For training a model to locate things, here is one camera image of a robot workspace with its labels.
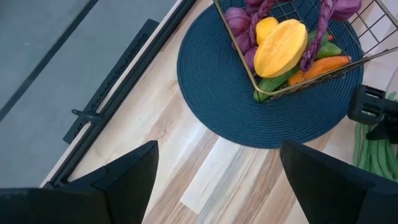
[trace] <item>woven placemat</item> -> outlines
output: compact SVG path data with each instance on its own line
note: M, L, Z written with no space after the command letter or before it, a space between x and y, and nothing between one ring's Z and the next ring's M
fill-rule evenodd
M305 4L302 10L309 9ZM318 15L309 12L307 21ZM331 22L341 48L352 44L345 26ZM353 60L361 49L346 49ZM214 133L245 146L273 149L282 140L307 142L328 132L346 115L351 94L362 82L363 67L315 87L260 104L231 39L210 6L189 28L180 48L177 74L183 97L196 117Z

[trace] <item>blue placemat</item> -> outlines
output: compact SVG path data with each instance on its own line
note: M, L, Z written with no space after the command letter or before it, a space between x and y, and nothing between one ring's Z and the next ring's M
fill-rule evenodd
M305 23L316 23L310 6ZM331 22L341 48L353 60L361 49L352 44L351 26ZM347 113L351 94L362 82L363 67L315 87L264 104L253 99L253 86L231 39L210 6L192 24L180 48L177 62L180 88L190 109L214 133L230 141L258 148L278 148L282 140L307 142L325 134Z

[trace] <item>table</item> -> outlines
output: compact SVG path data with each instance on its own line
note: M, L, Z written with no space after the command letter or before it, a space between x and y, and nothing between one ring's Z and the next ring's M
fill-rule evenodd
M176 2L165 20L180 3L181 0ZM198 0L191 8L70 180L156 139L159 168L144 223L307 223L277 150L240 146L217 136L196 119L183 100L177 81L178 50L190 24L211 3ZM364 83L384 90L394 86L389 83L398 84L398 75L393 76L394 71L398 73L396 68L386 59L375 60L366 66ZM89 125L71 143L45 181ZM331 131L306 145L350 163L354 125L345 117Z

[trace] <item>yellow fruit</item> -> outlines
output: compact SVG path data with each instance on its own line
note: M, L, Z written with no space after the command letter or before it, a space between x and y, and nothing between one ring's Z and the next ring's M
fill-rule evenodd
M273 17L267 17L262 19L256 25L256 40L257 44L261 42L272 32L272 30L278 25L278 20Z
M305 25L295 19L281 22L263 40L254 56L254 69L262 78L273 78L299 62L307 46Z

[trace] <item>metal wire basket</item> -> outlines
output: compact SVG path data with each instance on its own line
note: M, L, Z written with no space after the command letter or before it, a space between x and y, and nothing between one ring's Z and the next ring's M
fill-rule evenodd
M244 0L213 0L218 13L220 14L220 17L226 27L226 30L228 31L229 36L231 37L231 40L233 42L233 45L235 46L235 49L237 49L237 53L239 55L239 58L241 59L243 66L250 78L250 81L253 84L254 89L258 92L258 93L263 93L267 96L269 96L266 100L271 100L271 99L275 99L299 90L303 90L305 88L308 88L310 86L314 86L317 83L320 82L325 82L329 79L332 78L336 78L336 77L340 77L344 74L346 74L348 71L351 71L355 68L358 68L360 66L363 66L366 62L374 59L374 58L378 58L380 56L383 56L385 54L389 54L393 51L398 50L398 43L396 46L394 46L391 49L386 49L383 50L382 52L376 53L376 54L369 54L370 52L372 52L373 49L375 49L380 43L382 43L383 41L385 41L387 38L389 38L393 33L397 32L398 30L398 21L397 19L391 14L391 12L388 10L388 8L385 6L385 4L381 1L381 0L371 0L366 6L362 6L363 10L360 10L359 12L356 13L355 16L353 16L350 19L350 22L338 22L338 21L331 21L331 23L340 23L340 25L342 27L344 27L343 31L340 33L334 33L330 28L328 28L328 33L331 34L333 36L333 43L336 44L338 47L340 47L342 49L342 55L347 55L346 50L349 49L350 47L358 47L358 49L360 49L360 57L356 57L356 58L352 58L352 61L350 64L341 67L339 69L336 69L332 72L328 72L328 73L324 73L321 74L315 78L311 78L308 80L305 80L302 83L296 84L294 86L287 86L285 88L280 88L276 91L273 92L265 92L262 91L258 84L257 84L257 79L255 78L255 74L253 74L248 65L245 62L245 59L243 57L242 52L239 50L238 47L238 43L236 41L236 39L233 36L233 33L231 31L231 29L229 28L227 21L225 19L225 12L228 8L230 7L241 7L241 8L245 8L245 2ZM373 4L377 4L378 7L380 7L380 9L382 10L382 15L380 16L380 18L378 18L375 22L373 22L372 24L367 24L365 22L365 19L363 19L362 15L363 12L366 11L367 8L373 6ZM275 4L275 6L272 8L272 10L270 11L269 16L275 17L279 22L286 20L286 19L297 19L300 22L304 23L307 27L307 31L313 31L317 28L317 22L318 21L314 21L314 20L309 20L308 19L308 15L311 13L313 14L314 11L317 13L318 17L320 14L320 0L292 0L289 2L278 2ZM377 24L379 21L381 21L384 18L388 18L391 23L393 24L393 26L395 26L394 30L392 30L392 32L390 34L388 34L387 36L385 36L385 38L383 39L379 39L377 38L377 35L374 33L374 31L372 30L372 28L374 27L375 24ZM358 35L358 37L356 37L356 34L353 34L353 29L352 27L350 27L354 22L356 22L357 20L361 20L363 22L363 24L366 27L366 30ZM370 32L370 34L374 37L374 39L376 40L377 44L373 47L371 47L370 49L368 49L367 51L364 51L361 48L361 44L358 42L358 38L362 37L362 35L364 35L367 31ZM341 45L339 44L339 37L342 35L349 35L352 39L351 43L344 44Z

